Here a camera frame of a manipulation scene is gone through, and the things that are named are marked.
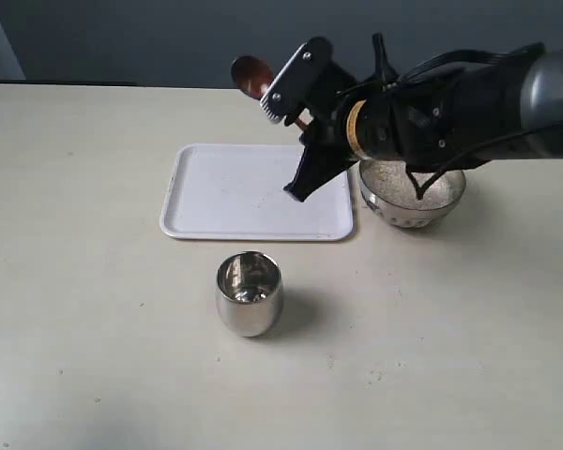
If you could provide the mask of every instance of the white table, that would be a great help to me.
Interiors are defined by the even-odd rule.
[[[563,448],[563,161],[469,173],[427,232],[355,191],[340,243],[160,231],[179,147],[296,137],[234,91],[0,86],[0,448]],[[214,306],[249,248],[287,288],[260,339]]]

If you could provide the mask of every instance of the metal cup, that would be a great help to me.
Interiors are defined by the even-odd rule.
[[[262,335],[283,308],[282,273],[267,255],[247,251],[229,257],[217,272],[217,311],[233,332]]]

